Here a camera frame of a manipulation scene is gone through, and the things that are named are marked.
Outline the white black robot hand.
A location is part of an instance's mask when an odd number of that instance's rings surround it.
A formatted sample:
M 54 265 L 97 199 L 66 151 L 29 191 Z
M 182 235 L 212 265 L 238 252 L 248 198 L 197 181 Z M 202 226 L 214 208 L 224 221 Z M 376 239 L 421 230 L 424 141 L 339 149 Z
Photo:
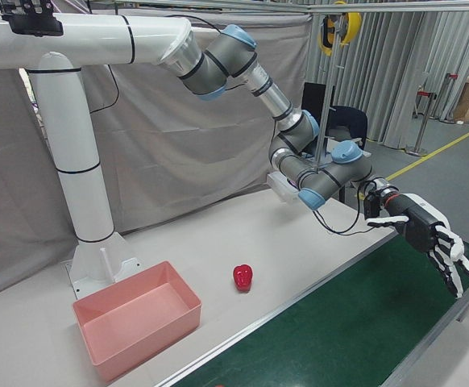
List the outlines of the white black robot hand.
M 415 250 L 425 253 L 455 298 L 463 295 L 457 268 L 469 276 L 463 240 L 444 214 L 413 193 L 370 192 L 364 201 L 369 227 L 394 227 Z

